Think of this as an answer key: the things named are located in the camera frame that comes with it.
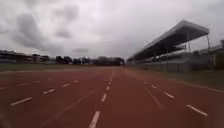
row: grandstand roof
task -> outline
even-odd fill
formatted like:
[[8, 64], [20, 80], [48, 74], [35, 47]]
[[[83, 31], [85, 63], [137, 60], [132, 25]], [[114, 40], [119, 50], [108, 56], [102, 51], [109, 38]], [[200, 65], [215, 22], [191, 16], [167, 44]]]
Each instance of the grandstand roof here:
[[154, 55], [165, 54], [167, 53], [167, 49], [168, 52], [181, 50], [181, 48], [177, 48], [176, 46], [208, 34], [209, 29], [183, 20], [159, 38], [146, 45], [128, 60], [140, 60]]

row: tree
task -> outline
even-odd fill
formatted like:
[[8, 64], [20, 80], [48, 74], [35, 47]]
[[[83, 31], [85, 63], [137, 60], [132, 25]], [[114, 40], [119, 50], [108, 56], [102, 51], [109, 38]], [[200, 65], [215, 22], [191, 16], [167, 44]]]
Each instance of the tree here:
[[59, 64], [63, 64], [64, 59], [61, 56], [56, 56], [56, 62], [59, 63]]
[[42, 56], [42, 61], [43, 62], [46, 62], [46, 61], [49, 61], [49, 60], [50, 60], [49, 56], [47, 56], [47, 55]]
[[64, 63], [65, 64], [70, 64], [72, 63], [72, 58], [69, 56], [64, 56]]

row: green grass field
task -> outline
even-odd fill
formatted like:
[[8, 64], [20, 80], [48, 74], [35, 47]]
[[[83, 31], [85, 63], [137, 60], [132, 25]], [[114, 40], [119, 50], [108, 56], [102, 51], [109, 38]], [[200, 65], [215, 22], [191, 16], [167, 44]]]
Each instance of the green grass field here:
[[224, 90], [224, 71], [197, 71], [191, 73], [158, 73], [159, 75], [186, 81], [199, 86]]
[[90, 66], [59, 65], [59, 64], [0, 64], [2, 71], [32, 71], [32, 70], [59, 70], [59, 69], [77, 69]]

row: white dash marking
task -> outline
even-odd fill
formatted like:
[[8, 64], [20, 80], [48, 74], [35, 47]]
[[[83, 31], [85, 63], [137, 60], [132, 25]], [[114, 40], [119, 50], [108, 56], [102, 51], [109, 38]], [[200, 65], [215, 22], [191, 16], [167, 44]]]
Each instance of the white dash marking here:
[[173, 95], [171, 95], [171, 94], [169, 94], [169, 93], [167, 93], [167, 92], [164, 92], [164, 94], [167, 95], [168, 97], [174, 99], [174, 96], [173, 96]]
[[64, 85], [62, 85], [61, 87], [66, 87], [66, 86], [68, 86], [69, 84], [64, 84]]
[[53, 92], [54, 91], [54, 89], [51, 89], [51, 90], [49, 90], [48, 92]]
[[43, 92], [43, 94], [47, 94], [47, 93], [48, 93], [48, 91]]
[[96, 128], [96, 124], [99, 120], [99, 117], [100, 117], [100, 111], [96, 111], [95, 115], [93, 116], [93, 119], [89, 125], [89, 128]]
[[18, 84], [18, 86], [24, 86], [24, 85], [27, 85], [27, 84]]
[[7, 88], [9, 88], [9, 87], [0, 87], [0, 90], [7, 89]]
[[199, 110], [199, 109], [197, 109], [197, 108], [195, 108], [194, 106], [192, 106], [192, 105], [186, 105], [188, 108], [190, 108], [190, 109], [192, 109], [192, 110], [194, 110], [194, 111], [196, 111], [196, 112], [198, 112], [199, 114], [201, 114], [201, 115], [204, 115], [204, 116], [208, 116], [208, 114], [207, 113], [205, 113], [205, 112], [203, 112], [203, 111], [201, 111], [201, 110]]
[[101, 99], [101, 102], [104, 102], [106, 100], [106, 98], [107, 98], [107, 94], [103, 94], [103, 97]]
[[74, 81], [74, 83], [78, 83], [78, 82], [79, 82], [78, 80]]
[[15, 106], [15, 105], [17, 105], [17, 104], [20, 104], [20, 103], [23, 103], [23, 102], [29, 101], [29, 100], [31, 100], [31, 99], [32, 99], [32, 97], [28, 97], [28, 98], [22, 99], [22, 100], [20, 100], [20, 101], [17, 101], [17, 102], [11, 103], [10, 105], [11, 105], [11, 106]]
[[157, 87], [156, 87], [156, 86], [154, 86], [154, 85], [151, 85], [151, 86], [152, 86], [152, 88], [157, 89]]
[[109, 90], [110, 90], [110, 87], [109, 87], [109, 86], [107, 86], [106, 90], [107, 90], [107, 91], [109, 91]]
[[45, 92], [43, 92], [43, 94], [48, 94], [48, 93], [50, 93], [50, 92], [53, 92], [55, 89], [51, 89], [51, 90], [48, 90], [48, 91], [45, 91]]
[[152, 95], [152, 93], [144, 86], [144, 88], [145, 88], [145, 90], [148, 92], [148, 94], [154, 99], [154, 101], [156, 101], [156, 103], [159, 105], [159, 107], [161, 108], [161, 109], [164, 109], [164, 107], [163, 107], [163, 105], [156, 99], [156, 97], [154, 97], [153, 95]]

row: sky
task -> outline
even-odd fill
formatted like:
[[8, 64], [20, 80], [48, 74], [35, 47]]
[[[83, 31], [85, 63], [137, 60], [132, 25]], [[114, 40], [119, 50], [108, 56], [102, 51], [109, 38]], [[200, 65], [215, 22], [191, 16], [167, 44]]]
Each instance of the sky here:
[[[181, 20], [224, 39], [223, 0], [0, 0], [0, 49], [128, 58]], [[207, 47], [206, 38], [191, 49]]]

